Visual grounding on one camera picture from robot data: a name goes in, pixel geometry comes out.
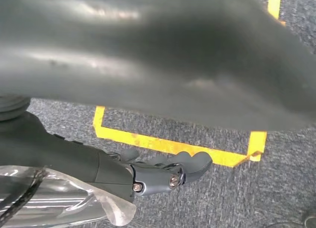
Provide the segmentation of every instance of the clear plastic bag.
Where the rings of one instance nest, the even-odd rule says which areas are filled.
[[[0,201],[17,189],[27,188],[35,168],[0,166]],[[69,175],[47,168],[48,173],[26,206],[5,224],[18,227],[69,227],[108,218],[116,226],[132,221],[136,207],[129,201]],[[2,208],[0,214],[12,203]]]

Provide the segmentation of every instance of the yellow floor marking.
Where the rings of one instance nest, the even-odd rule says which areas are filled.
[[[268,11],[275,19],[279,19],[280,3],[281,0],[268,0]]]
[[[265,152],[267,132],[251,132],[248,143],[247,155],[251,161],[260,161]]]
[[[264,152],[266,137],[265,132],[252,132],[248,153],[243,155],[103,127],[104,112],[105,107],[101,106],[97,106],[95,110],[93,126],[98,138],[172,154],[188,152],[191,155],[194,155],[198,152],[207,152],[212,158],[213,163],[228,167],[234,167],[250,158],[257,158],[258,161],[259,158],[258,156]]]

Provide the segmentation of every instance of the bolt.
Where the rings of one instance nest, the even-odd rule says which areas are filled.
[[[143,189],[141,184],[135,183],[132,185],[132,190],[135,192],[141,192]]]
[[[178,180],[179,178],[178,177],[178,175],[171,175],[169,186],[172,189],[175,189],[178,185]]]

